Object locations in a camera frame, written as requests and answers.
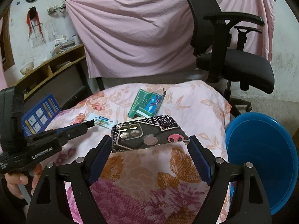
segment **floral bedsheet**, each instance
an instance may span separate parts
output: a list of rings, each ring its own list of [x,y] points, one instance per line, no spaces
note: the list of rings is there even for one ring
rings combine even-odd
[[[62,111],[48,129],[65,127],[96,113],[123,122],[142,88],[167,94],[158,115],[171,115],[185,133],[195,135],[215,156],[227,160],[225,128],[230,122],[229,103],[203,81],[176,85],[124,84],[99,93]],[[70,140],[63,150],[44,161],[67,164],[98,145],[110,130],[100,126]],[[73,218],[82,223],[70,183],[67,196]],[[108,224],[192,223],[209,187],[202,182],[184,143],[172,143],[123,153],[111,153],[104,170],[91,186],[93,196]],[[229,209],[227,194],[218,223]]]

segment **human hand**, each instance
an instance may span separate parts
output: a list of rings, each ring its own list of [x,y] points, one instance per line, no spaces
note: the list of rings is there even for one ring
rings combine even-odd
[[[37,185],[37,182],[41,176],[42,173],[42,167],[41,164],[39,163],[38,165],[35,166],[34,170],[34,177],[32,180],[32,191],[31,195],[33,195],[33,192],[35,190],[35,187]],[[5,174],[5,179],[7,181],[7,188],[8,190],[16,197],[19,199],[24,199],[24,196],[22,195],[18,184],[21,185],[26,185],[28,184],[28,178],[23,175],[22,173],[17,173],[17,172],[11,172],[11,173],[6,173]]]

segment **blue gripper pad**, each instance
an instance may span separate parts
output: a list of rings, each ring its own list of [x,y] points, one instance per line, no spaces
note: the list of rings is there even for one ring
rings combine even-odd
[[[111,137],[107,137],[103,146],[101,147],[98,154],[95,156],[94,161],[90,166],[89,177],[87,179],[87,183],[89,184],[89,186],[91,186],[94,182],[96,182],[99,179],[99,176],[101,175],[103,168],[110,156],[111,150],[112,150]]]
[[[201,180],[206,182],[207,185],[211,185],[213,183],[212,175],[211,175],[211,168],[204,158],[203,154],[201,151],[198,149],[196,143],[190,137],[190,142],[187,146],[188,152],[194,162],[194,165],[201,177]]]

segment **chair seat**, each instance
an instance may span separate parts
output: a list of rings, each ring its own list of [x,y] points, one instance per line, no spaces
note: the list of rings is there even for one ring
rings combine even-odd
[[[211,53],[197,57],[196,66],[209,71]],[[230,81],[240,81],[265,93],[274,90],[274,74],[270,62],[263,57],[236,49],[227,49],[221,75]]]

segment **wooden shelf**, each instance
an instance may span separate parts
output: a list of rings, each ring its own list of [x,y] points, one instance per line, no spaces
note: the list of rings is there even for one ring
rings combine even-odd
[[[16,85],[20,87],[22,91],[28,91],[28,93],[24,95],[24,100],[31,97],[43,85],[47,84],[50,80],[58,76],[64,70],[79,63],[84,58],[86,58],[84,46],[79,45],[45,61],[43,64],[29,72],[16,83]],[[70,63],[58,68],[67,61],[70,61]]]

